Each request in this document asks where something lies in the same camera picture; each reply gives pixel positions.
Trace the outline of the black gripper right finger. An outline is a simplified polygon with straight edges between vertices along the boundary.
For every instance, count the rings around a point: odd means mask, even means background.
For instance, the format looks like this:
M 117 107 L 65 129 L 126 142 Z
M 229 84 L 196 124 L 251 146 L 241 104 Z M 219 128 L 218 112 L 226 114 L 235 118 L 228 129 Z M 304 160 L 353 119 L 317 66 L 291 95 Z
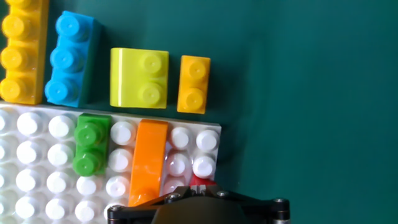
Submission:
M 198 195 L 204 206 L 200 217 L 207 223 L 291 223 L 290 202 L 284 198 L 260 200 L 217 185 L 200 185 Z

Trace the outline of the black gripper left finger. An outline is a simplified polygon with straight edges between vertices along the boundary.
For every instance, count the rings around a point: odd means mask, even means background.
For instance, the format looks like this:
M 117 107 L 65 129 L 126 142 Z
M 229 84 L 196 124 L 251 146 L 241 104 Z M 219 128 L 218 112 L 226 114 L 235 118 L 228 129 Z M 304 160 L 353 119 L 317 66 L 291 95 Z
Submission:
M 192 196 L 190 187 L 177 187 L 172 193 L 150 200 L 135 207 L 113 205 L 108 208 L 108 224 L 126 224 L 143 218 L 154 218 L 163 205 Z

